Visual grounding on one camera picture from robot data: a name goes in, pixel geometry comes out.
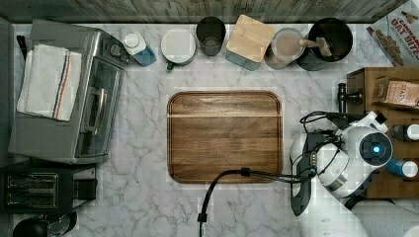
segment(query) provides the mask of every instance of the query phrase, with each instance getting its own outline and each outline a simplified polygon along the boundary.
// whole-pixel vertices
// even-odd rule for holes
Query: mug
[[[215,56],[221,51],[224,37],[225,25],[217,17],[203,18],[197,25],[197,38],[207,56]]]
[[[169,61],[167,70],[171,71],[174,65],[184,66],[194,60],[197,45],[190,32],[174,29],[166,33],[161,40],[161,51]]]

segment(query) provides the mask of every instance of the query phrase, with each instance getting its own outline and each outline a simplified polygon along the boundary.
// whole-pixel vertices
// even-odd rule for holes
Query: white towel
[[[18,112],[70,120],[80,82],[81,54],[37,45],[27,56]]]

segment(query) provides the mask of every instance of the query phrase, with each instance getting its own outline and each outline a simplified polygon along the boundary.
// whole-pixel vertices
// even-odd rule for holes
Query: food package
[[[381,77],[375,82],[373,103],[396,109],[419,109],[419,84]]]
[[[409,0],[367,31],[393,66],[419,66],[419,0]]]

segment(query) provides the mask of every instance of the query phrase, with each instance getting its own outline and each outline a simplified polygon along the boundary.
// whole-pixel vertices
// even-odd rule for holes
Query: wooden box
[[[364,102],[360,106],[348,103],[348,113],[381,112],[387,117],[388,128],[395,124],[419,123],[417,111],[396,110],[384,105],[373,104],[375,81],[379,77],[393,77],[404,81],[419,83],[419,68],[406,67],[366,67],[348,74],[348,93],[364,91]],[[419,164],[419,142],[402,142],[393,139],[393,158],[413,161]],[[385,167],[378,170],[365,192],[367,198],[419,198],[419,176],[412,179],[388,173]]]
[[[274,33],[272,27],[240,15],[227,43],[225,59],[255,70],[263,60]]]

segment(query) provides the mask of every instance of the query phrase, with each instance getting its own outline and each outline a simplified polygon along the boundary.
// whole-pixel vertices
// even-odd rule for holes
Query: wooden shelf
[[[419,83],[419,68],[408,67],[366,67],[348,74],[348,93],[364,89],[365,102],[360,106],[348,104],[348,113],[381,112],[387,117],[388,128],[395,124],[419,123],[419,113],[416,111],[395,110],[381,105],[373,105],[372,97],[374,83],[378,77],[388,76],[405,81]],[[419,164],[419,142],[402,142],[393,139],[393,158],[413,161]],[[419,176],[413,179],[390,174],[385,167],[378,170],[373,181],[365,192],[367,198],[419,198]]]

